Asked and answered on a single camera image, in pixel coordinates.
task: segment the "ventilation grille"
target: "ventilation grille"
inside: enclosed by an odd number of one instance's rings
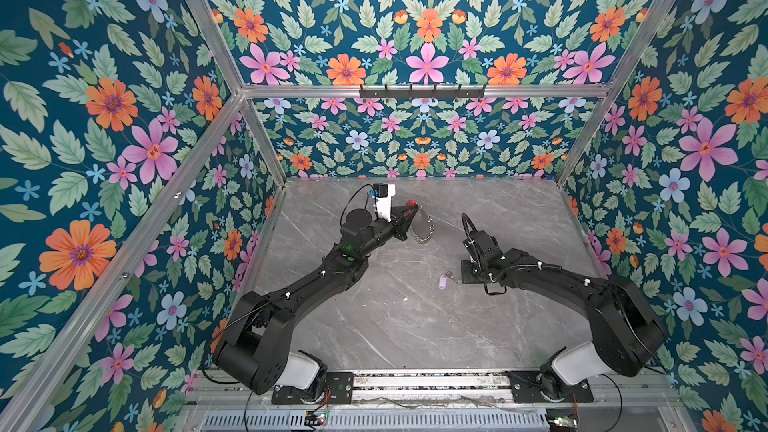
[[[328,423],[318,430],[439,430],[496,429],[549,430],[544,411],[504,410],[331,410]],[[311,430],[303,425],[304,410],[252,410],[249,430]],[[245,431],[242,410],[208,412],[201,432]]]

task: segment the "black cable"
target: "black cable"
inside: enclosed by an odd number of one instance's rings
[[[624,410],[624,398],[621,397],[621,389],[612,378],[610,378],[606,374],[600,374],[600,375],[602,375],[606,379],[609,379],[611,382],[613,382],[614,386],[616,387],[616,391],[619,392],[619,416],[616,418],[616,421],[614,422],[614,424],[605,430],[605,432],[611,432],[614,429],[614,427],[616,427],[616,425],[619,423],[619,420],[621,419],[621,412]]]

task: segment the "small blue flower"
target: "small blue flower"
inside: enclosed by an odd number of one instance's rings
[[[97,210],[98,202],[94,202],[92,206],[88,202],[83,202],[83,208],[85,209],[85,212],[82,212],[80,214],[80,218],[88,217],[88,220],[92,222],[94,220],[94,217],[101,215],[101,211]]]
[[[123,417],[123,420],[133,422],[136,416],[139,415],[139,404],[131,404],[128,406],[128,413]]]
[[[22,199],[24,199],[24,202],[28,201],[30,196],[34,198],[40,197],[36,192],[37,190],[40,190],[40,186],[33,187],[32,182],[30,182],[29,179],[24,180],[24,187],[16,186],[14,190],[16,192],[20,192],[24,194],[24,196],[22,197]]]
[[[72,68],[67,65],[67,62],[69,62],[67,57],[63,56],[59,59],[55,53],[51,52],[51,58],[53,60],[49,61],[48,64],[51,67],[56,67],[59,73],[64,73],[65,70],[72,70]]]
[[[36,272],[30,271],[29,280],[24,281],[18,285],[19,288],[28,288],[27,294],[34,295],[39,288],[45,288],[45,274],[37,275]]]
[[[137,325],[142,315],[144,315],[144,313],[140,312],[140,309],[136,307],[135,311],[128,314],[128,318],[130,319],[130,322],[128,322],[128,326],[133,327],[134,325]]]
[[[110,344],[115,345],[117,342],[120,341],[120,331],[116,328],[112,327],[112,333],[107,336],[107,340]]]
[[[90,54],[93,53],[93,51],[88,49],[88,42],[80,42],[79,40],[72,40],[72,43],[75,47],[77,47],[74,50],[75,55],[83,56],[83,59],[87,59]]]
[[[94,178],[94,184],[98,184],[100,180],[104,180],[105,169],[100,168],[98,164],[94,164],[93,168],[86,170],[85,175]]]

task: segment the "marble surface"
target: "marble surface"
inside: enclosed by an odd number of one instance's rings
[[[516,247],[573,272],[596,275],[593,259],[561,191],[549,180],[408,180],[396,205],[413,198],[436,224],[426,245],[390,240],[370,257],[363,278],[302,320],[293,350],[330,368],[538,367],[564,345],[590,340],[581,315],[540,295],[510,289],[489,297],[458,282],[466,258],[461,213]],[[339,216],[361,181],[290,182],[256,291],[282,288],[311,272],[340,238]],[[361,193],[352,203],[362,206]]]

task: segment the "orange flower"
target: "orange flower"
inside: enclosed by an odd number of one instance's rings
[[[99,79],[99,88],[89,87],[85,95],[90,99],[85,103],[88,113],[96,117],[96,123],[105,129],[120,132],[125,126],[134,123],[133,117],[139,115],[134,93],[125,89],[125,84],[106,77]]]
[[[706,432],[736,432],[736,426],[725,420],[725,417],[717,410],[705,410],[701,419],[701,427]]]
[[[661,100],[659,85],[661,82],[656,77],[646,77],[632,89],[632,97],[629,98],[630,117],[642,122],[656,113],[659,108],[656,101]]]
[[[214,350],[216,350],[216,346],[219,344],[219,341],[221,340],[221,331],[223,331],[225,327],[226,327],[226,319],[223,318],[219,321],[219,324],[216,326],[216,329],[214,330],[214,335],[212,335],[214,340],[210,343],[211,353],[213,353]]]
[[[547,168],[552,165],[553,161],[554,161],[554,156],[549,152],[545,152],[540,156],[536,156],[533,159],[532,165],[533,165],[533,168]]]
[[[624,16],[624,8],[621,7],[616,10],[616,7],[611,7],[605,11],[605,14],[598,15],[598,18],[594,20],[594,24],[590,28],[592,33],[592,40],[597,42],[605,42],[612,36],[619,33],[619,27],[621,27],[627,17]]]
[[[508,54],[506,60],[499,57],[494,61],[494,66],[488,69],[488,83],[492,86],[517,85],[528,73],[528,69],[523,69],[527,64],[528,62],[523,57],[518,58],[516,53]]]
[[[405,24],[408,22],[408,13],[404,10],[400,10],[399,12],[395,13],[395,22],[398,24]]]
[[[290,158],[290,164],[299,170],[309,170],[312,168],[312,161],[303,154],[293,154],[293,157]]]
[[[732,90],[728,95],[730,104],[725,108],[725,115],[733,116],[733,123],[741,124],[746,120],[748,124],[754,124],[760,120],[761,113],[768,113],[768,79],[757,77],[747,79],[739,84],[738,90]]]
[[[574,214],[578,216],[578,201],[575,198],[568,196],[568,203],[571,204]]]
[[[262,16],[254,14],[253,9],[237,9],[234,21],[235,27],[239,27],[237,32],[253,43],[264,42],[266,36],[270,34],[269,29],[264,25]]]
[[[268,217],[268,216],[270,215],[270,212],[272,212],[272,207],[273,207],[274,205],[275,205],[275,197],[274,197],[274,196],[270,196],[270,197],[269,197],[269,198],[266,200],[266,210],[264,211],[264,215],[265,215],[265,216],[267,216],[267,217]]]
[[[106,258],[115,254],[114,240],[107,240],[109,230],[97,224],[91,230],[87,220],[73,220],[69,224],[69,233],[57,228],[45,244],[55,251],[40,254],[40,270],[54,273],[48,280],[51,285],[64,290],[74,280],[74,290],[81,291],[94,284],[94,274],[101,273],[109,265]]]
[[[420,168],[421,170],[424,170],[425,168],[429,167],[429,161],[431,159],[427,154],[418,154],[416,158],[413,159],[413,165],[417,168]]]
[[[156,409],[163,407],[163,404],[165,404],[165,398],[167,396],[168,389],[162,389],[160,392],[158,392],[158,395],[154,397],[154,400],[152,400],[152,407]]]
[[[333,80],[334,86],[361,86],[362,79],[366,76],[366,70],[360,67],[357,57],[350,58],[345,53],[339,54],[338,59],[328,62],[328,78]]]
[[[440,27],[442,19],[438,16],[435,9],[427,9],[416,21],[418,30],[416,33],[424,39],[424,42],[432,42],[435,37],[440,36]]]
[[[205,116],[206,120],[213,120],[219,115],[221,109],[221,97],[219,87],[206,77],[197,77],[194,80],[195,88],[192,89],[192,98],[197,100],[197,111]]]
[[[467,14],[464,10],[456,9],[451,15],[451,20],[454,24],[464,24],[467,21]]]
[[[240,246],[243,245],[243,235],[236,228],[230,230],[224,240],[224,256],[227,260],[235,260],[240,253]]]
[[[763,232],[768,234],[768,224],[763,226]],[[760,263],[763,264],[766,270],[768,270],[768,237],[765,235],[757,235],[755,237],[755,250],[758,252],[764,252],[760,256]]]
[[[627,238],[624,236],[624,231],[613,227],[608,233],[608,239],[605,241],[608,244],[610,251],[616,255],[621,254],[627,250]]]

